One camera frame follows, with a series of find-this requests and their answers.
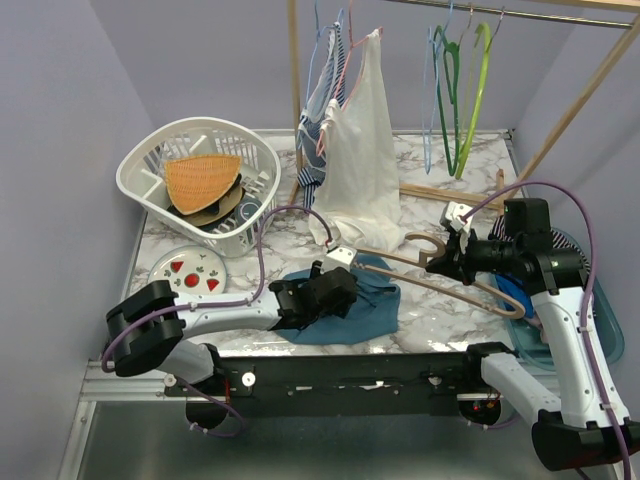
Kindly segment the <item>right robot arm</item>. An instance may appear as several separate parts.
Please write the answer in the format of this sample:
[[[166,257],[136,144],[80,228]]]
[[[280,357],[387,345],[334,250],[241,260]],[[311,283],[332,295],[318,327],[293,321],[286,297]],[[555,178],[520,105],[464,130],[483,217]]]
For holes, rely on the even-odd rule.
[[[478,273],[506,275],[530,297],[559,384],[552,394],[502,344],[470,347],[460,379],[469,390],[497,390],[527,421],[536,455],[550,471],[622,463],[639,450],[639,424],[622,402],[592,317],[592,281],[581,255],[556,248],[543,199],[504,208],[506,240],[482,240],[471,207],[450,202],[440,223],[449,239],[426,271],[471,285]]]

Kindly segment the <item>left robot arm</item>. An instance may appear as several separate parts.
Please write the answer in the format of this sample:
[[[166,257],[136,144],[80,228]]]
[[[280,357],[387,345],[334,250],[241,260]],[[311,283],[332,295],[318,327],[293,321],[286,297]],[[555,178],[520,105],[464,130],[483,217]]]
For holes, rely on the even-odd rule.
[[[176,303],[184,299],[184,304]],[[152,370],[180,377],[201,395],[222,380],[214,349],[191,338],[234,330],[302,330],[323,316],[345,317],[357,300],[357,279],[347,269],[323,272],[316,261],[307,278],[277,280],[254,294],[179,295],[167,280],[153,281],[106,315],[106,373],[133,377]]]

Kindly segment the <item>teal blue tank top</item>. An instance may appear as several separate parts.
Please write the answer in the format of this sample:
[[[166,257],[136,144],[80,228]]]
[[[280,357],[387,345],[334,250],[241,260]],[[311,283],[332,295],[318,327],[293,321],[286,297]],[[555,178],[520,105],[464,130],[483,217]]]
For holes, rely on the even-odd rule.
[[[276,330],[298,345],[355,345],[396,333],[401,288],[386,275],[356,269],[357,301],[345,318],[325,316],[305,329]]]

